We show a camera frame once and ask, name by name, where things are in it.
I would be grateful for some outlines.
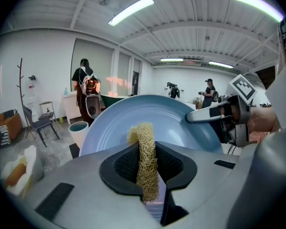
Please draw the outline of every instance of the coat rack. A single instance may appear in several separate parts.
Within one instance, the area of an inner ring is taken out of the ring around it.
[[[19,87],[19,91],[20,91],[20,100],[21,100],[21,107],[22,107],[22,106],[23,106],[23,97],[24,97],[24,95],[25,95],[25,94],[22,95],[22,90],[21,90],[21,79],[23,78],[23,76],[21,76],[22,58],[21,58],[21,60],[20,60],[20,66],[17,65],[17,67],[19,68],[19,85],[17,85],[17,86]],[[27,117],[26,117],[25,115],[24,115],[24,118],[25,118],[25,121],[26,121],[27,126],[28,126],[28,132],[27,132],[27,135],[26,135],[25,138],[28,137],[28,134],[29,134],[29,132],[30,132],[31,135],[33,136],[33,138],[35,139],[35,137],[34,137],[32,131],[31,131],[31,126],[29,125],[28,119],[27,119]]]

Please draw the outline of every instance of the floor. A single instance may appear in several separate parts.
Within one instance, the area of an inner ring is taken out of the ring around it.
[[[76,118],[72,120],[73,122],[80,121],[81,118]],[[18,155],[23,155],[23,150],[30,145],[35,145],[40,151],[41,156],[44,158],[44,175],[48,175],[57,167],[61,167],[68,161],[72,160],[71,152],[69,145],[73,144],[73,140],[68,131],[68,123],[65,120],[63,124],[57,123],[54,125],[54,128],[57,131],[60,139],[58,140],[54,132],[48,126],[44,129],[42,133],[45,139],[47,147],[45,147],[37,135],[36,132],[33,132],[35,140],[32,135],[29,133],[27,138],[25,137],[24,131],[21,132],[17,139],[13,141],[13,144],[9,147],[0,149],[0,172],[4,168],[5,164],[9,161],[16,160]],[[227,154],[230,144],[222,144],[224,153]],[[236,147],[234,155],[240,155],[242,149]]]

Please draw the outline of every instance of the woman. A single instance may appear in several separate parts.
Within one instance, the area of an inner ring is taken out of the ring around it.
[[[207,108],[211,106],[213,95],[215,92],[215,87],[213,86],[213,80],[207,79],[206,82],[208,84],[208,87],[206,88],[205,92],[202,93],[202,95],[204,96],[204,102],[202,104],[202,108]]]
[[[80,68],[76,69],[72,77],[74,89],[77,91],[77,105],[80,108],[82,119],[87,122],[89,126],[92,124],[94,119],[88,115],[86,108],[86,95],[82,93],[81,84],[85,76],[91,76],[92,74],[93,70],[89,67],[89,61],[87,59],[82,59]]]

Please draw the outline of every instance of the blue plate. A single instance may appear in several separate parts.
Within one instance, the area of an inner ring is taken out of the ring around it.
[[[81,156],[127,144],[131,126],[151,122],[155,141],[208,152],[222,153],[219,139],[208,123],[190,124],[185,120],[193,111],[186,104],[170,97],[140,95],[125,98],[101,113],[90,126],[81,149]],[[159,197],[146,208],[160,222],[166,186],[159,177]]]

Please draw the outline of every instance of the white bucket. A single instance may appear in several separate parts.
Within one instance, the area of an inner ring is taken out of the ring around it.
[[[82,144],[89,131],[89,125],[85,121],[79,121],[69,126],[69,132],[73,141],[79,148],[82,148]]]

